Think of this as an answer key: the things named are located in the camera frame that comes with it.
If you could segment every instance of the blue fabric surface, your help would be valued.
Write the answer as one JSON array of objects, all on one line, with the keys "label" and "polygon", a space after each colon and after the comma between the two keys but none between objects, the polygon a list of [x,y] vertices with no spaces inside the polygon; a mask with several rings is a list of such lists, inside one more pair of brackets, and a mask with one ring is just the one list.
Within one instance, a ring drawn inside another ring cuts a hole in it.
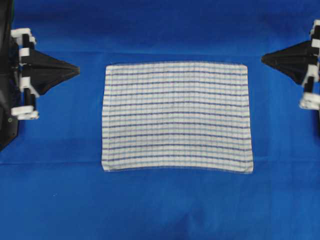
[{"label": "blue fabric surface", "polygon": [[[81,68],[38,100],[0,152],[0,239],[320,238],[320,138],[302,89],[263,54],[307,40],[314,0],[15,1],[15,28]],[[253,174],[104,173],[105,67],[215,61],[248,66]]]}]

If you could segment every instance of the striped towel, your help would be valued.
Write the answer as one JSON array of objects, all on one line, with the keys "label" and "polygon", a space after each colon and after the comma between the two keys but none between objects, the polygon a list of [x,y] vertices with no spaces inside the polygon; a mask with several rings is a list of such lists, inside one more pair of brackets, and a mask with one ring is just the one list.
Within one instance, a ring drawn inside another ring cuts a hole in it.
[{"label": "striped towel", "polygon": [[102,166],[251,173],[247,67],[202,61],[107,66]]}]

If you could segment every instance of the towel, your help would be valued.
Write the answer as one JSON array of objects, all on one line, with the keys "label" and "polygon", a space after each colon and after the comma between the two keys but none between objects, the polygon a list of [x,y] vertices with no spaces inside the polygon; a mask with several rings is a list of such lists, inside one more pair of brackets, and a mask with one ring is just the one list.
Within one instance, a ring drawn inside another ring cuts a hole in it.
[{"label": "towel", "polygon": [[203,168],[252,173],[248,69],[202,61],[106,67],[105,171]]}]

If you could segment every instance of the cloth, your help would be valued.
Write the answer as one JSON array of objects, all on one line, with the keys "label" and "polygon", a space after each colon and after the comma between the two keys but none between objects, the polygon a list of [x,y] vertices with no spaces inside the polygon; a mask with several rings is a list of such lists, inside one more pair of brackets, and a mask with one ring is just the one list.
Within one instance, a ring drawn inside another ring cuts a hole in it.
[{"label": "cloth", "polygon": [[251,173],[247,67],[200,61],[109,65],[102,166]]},{"label": "cloth", "polygon": [[[80,67],[37,101],[0,152],[1,240],[320,239],[317,112],[261,63],[309,39],[315,0],[16,0],[15,28]],[[218,61],[248,67],[254,171],[101,167],[106,65]]]}]

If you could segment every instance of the white plastic part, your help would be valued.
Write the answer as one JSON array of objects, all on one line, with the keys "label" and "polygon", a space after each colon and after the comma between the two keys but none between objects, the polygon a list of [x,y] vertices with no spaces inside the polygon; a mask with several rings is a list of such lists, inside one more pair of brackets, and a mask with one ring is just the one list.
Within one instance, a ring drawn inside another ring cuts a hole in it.
[{"label": "white plastic part", "polygon": [[308,70],[306,71],[305,77],[302,82],[303,87],[305,87],[305,84],[308,82],[309,77],[313,77],[315,83],[319,82],[319,62],[317,63],[317,65],[308,65]]},{"label": "white plastic part", "polygon": [[20,76],[20,92],[24,92],[24,89],[30,89],[31,94],[34,94],[36,98],[39,98],[39,93],[34,89],[34,87],[31,85],[31,79],[29,76]]},{"label": "white plastic part", "polygon": [[300,108],[308,110],[320,110],[320,95],[305,92],[299,104]]},{"label": "white plastic part", "polygon": [[36,38],[32,36],[30,28],[18,28],[18,29],[13,29],[11,30],[11,37],[15,39],[15,42],[19,45],[23,45],[22,41],[22,35],[23,34],[28,34],[29,35],[29,41],[31,43],[34,43],[34,45],[37,44]]},{"label": "white plastic part", "polygon": [[24,47],[19,49],[19,63],[21,66],[23,66],[25,63],[21,63],[21,57],[28,57],[30,56],[30,48]]},{"label": "white plastic part", "polygon": [[34,106],[18,106],[11,109],[11,115],[18,120],[33,120],[39,118],[38,111],[34,110]]},{"label": "white plastic part", "polygon": [[312,29],[311,29],[311,31],[310,31],[310,37],[311,37],[313,34],[315,34],[315,28],[316,28],[316,26],[320,26],[320,19],[314,20],[314,22],[313,22],[313,27],[312,27]]},{"label": "white plastic part", "polygon": [[312,39],[311,47],[320,49],[320,40],[315,38]]}]

